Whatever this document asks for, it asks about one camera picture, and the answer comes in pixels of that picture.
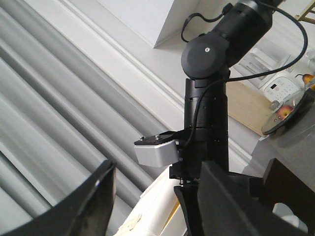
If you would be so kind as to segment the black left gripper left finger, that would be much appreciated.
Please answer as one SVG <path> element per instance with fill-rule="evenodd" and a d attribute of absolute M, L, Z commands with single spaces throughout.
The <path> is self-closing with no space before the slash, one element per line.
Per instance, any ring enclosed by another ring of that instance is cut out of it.
<path fill-rule="evenodd" d="M 105 160 L 72 193 L 35 218 L 1 217 L 9 225 L 0 226 L 2 236 L 103 236 L 113 211 L 116 163 Z"/>

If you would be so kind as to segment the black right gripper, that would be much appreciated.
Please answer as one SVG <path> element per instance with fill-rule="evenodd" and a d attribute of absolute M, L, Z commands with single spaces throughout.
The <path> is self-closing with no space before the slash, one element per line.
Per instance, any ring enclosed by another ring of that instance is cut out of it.
<path fill-rule="evenodd" d="M 201 167 L 204 161 L 214 161 L 233 183 L 245 190 L 251 197 L 262 195 L 263 180 L 260 177 L 251 177 L 229 171 L 228 148 L 218 150 L 207 147 L 188 147 L 180 150 L 181 160 L 170 167 L 170 178 L 180 180 L 180 185 L 174 187 L 174 192 L 180 202 L 185 218 L 189 236 L 204 236 L 203 223 L 205 218 L 201 215 L 202 201 L 198 200 L 198 190 L 201 189 L 199 181 Z"/>

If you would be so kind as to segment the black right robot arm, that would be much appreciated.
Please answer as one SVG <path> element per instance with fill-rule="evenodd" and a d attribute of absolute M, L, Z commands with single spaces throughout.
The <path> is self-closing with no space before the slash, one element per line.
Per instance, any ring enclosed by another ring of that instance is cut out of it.
<path fill-rule="evenodd" d="M 272 10 L 258 0 L 241 0 L 208 33 L 191 40 L 181 64 L 187 75 L 185 139 L 180 161 L 170 167 L 170 177 L 180 185 L 175 193 L 182 207 L 187 234 L 204 234 L 197 202 L 201 164 L 214 161 L 228 172 L 228 121 L 225 84 L 236 64 L 271 28 Z"/>

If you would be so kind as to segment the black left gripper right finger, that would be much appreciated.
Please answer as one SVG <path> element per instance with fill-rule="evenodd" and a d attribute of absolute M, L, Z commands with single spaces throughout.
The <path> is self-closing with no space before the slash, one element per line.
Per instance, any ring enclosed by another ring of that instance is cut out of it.
<path fill-rule="evenodd" d="M 212 161 L 201 165 L 197 198 L 207 236 L 306 235 L 252 199 Z"/>

